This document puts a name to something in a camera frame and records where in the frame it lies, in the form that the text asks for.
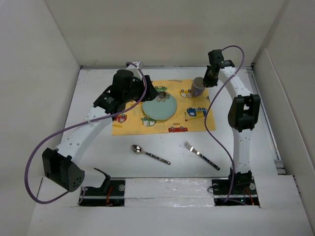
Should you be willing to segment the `yellow car-print placemat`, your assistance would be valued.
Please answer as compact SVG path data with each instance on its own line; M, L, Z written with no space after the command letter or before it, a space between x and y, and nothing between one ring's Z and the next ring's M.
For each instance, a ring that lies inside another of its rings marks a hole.
M112 125L112 135L142 135L205 131L204 120L209 130L215 130L212 111L208 111L210 99L205 90L199 97L192 97L192 79L153 81L157 91L169 93L177 102L177 110L167 120L154 119L145 114L142 103L132 110L117 116Z

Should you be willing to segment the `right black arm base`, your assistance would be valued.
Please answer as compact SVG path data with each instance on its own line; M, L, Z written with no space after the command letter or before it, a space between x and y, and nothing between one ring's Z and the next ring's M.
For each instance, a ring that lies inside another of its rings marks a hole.
M212 179L207 191L213 194L215 206L260 206L252 172L234 175L232 169L228 178Z

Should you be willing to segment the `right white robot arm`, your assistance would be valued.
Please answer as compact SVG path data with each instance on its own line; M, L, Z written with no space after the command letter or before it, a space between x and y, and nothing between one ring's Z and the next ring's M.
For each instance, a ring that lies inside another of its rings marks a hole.
M232 99L227 118L234 139L232 164L227 183L219 184L219 187L228 187L230 192L238 194L252 181L250 142L258 122L261 99L244 85L238 76L240 68L236 69L231 60L225 60L222 52L222 49L217 49L208 53L209 65L203 86L213 88L221 81L223 85L219 91L226 88Z

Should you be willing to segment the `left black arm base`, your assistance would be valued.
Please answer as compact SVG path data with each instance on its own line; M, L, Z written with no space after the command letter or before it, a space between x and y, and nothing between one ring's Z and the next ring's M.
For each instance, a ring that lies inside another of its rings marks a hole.
M82 187L78 205L81 207L124 207L125 206L125 178L111 178L104 171L95 168L104 176L99 188Z

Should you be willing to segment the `metal fork patterned handle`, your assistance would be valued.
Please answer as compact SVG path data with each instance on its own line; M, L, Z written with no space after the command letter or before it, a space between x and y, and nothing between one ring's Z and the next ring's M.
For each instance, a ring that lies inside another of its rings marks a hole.
M207 157L205 157L202 153L197 151L191 144L189 144L187 141L184 142L184 147L188 149L190 152L194 153L195 155L201 157L204 161L206 161L208 164L210 164L213 168L215 168L217 171L220 170L220 167L217 166L215 163L213 163L211 160L209 160Z

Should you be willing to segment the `light green ceramic plate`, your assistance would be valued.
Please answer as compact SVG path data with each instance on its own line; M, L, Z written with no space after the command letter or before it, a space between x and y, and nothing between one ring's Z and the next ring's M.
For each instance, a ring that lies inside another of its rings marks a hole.
M177 101L173 95L160 91L154 100L142 104L142 110L149 118L167 120L176 113Z

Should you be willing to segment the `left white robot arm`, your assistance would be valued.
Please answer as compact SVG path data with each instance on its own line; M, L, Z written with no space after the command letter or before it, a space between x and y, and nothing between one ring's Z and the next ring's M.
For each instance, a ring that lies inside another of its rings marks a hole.
M110 188L106 173L97 170L88 175L79 168L84 153L106 126L132 109L127 103L152 101L157 95L149 75L142 72L142 62L126 63L126 69L118 70L112 84L95 100L86 120L54 149L45 149L42 154L45 176L67 192L86 185L99 195L106 194Z

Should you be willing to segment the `metal spoon patterned handle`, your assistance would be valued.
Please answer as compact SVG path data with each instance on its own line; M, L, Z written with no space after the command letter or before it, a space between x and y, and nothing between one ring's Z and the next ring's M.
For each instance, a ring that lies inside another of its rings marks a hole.
M156 155L154 155L152 153L144 151L144 149L141 146L139 146L139 145L132 145L131 146L131 150L133 152L137 153L137 154L143 154L143 155L149 156L149 157L151 157L151 158L153 158L153 159L155 159L155 160L157 160L159 162L162 162L162 163L164 163L166 165L171 165L170 161L165 160L165 159L163 159L161 157L158 157L158 156L156 156Z

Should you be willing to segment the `purple ceramic mug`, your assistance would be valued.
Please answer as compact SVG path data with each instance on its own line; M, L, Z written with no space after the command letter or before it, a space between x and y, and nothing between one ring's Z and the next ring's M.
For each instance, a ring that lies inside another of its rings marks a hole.
M199 97L205 90L203 85L203 77L196 77L191 84L190 93L192 97Z

